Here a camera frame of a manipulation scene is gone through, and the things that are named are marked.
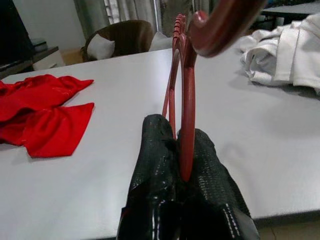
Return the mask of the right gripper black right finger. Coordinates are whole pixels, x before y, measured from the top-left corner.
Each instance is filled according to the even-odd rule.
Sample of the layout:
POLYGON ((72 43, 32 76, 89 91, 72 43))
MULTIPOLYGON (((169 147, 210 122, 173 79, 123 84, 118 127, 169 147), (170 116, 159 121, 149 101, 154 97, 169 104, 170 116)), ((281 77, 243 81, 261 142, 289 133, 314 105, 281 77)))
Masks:
POLYGON ((176 240, 258 240, 260 234, 244 197, 215 145, 201 129, 195 130, 193 165, 188 181, 174 163, 178 227, 176 240))

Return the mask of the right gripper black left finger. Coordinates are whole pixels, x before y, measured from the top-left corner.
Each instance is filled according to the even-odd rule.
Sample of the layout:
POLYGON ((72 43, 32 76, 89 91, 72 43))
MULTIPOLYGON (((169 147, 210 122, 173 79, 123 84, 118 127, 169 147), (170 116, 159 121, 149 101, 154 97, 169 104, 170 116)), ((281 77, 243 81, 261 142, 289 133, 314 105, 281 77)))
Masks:
POLYGON ((148 115, 142 124, 141 144, 125 207, 119 239, 177 240, 179 203, 176 142, 168 120, 148 115))

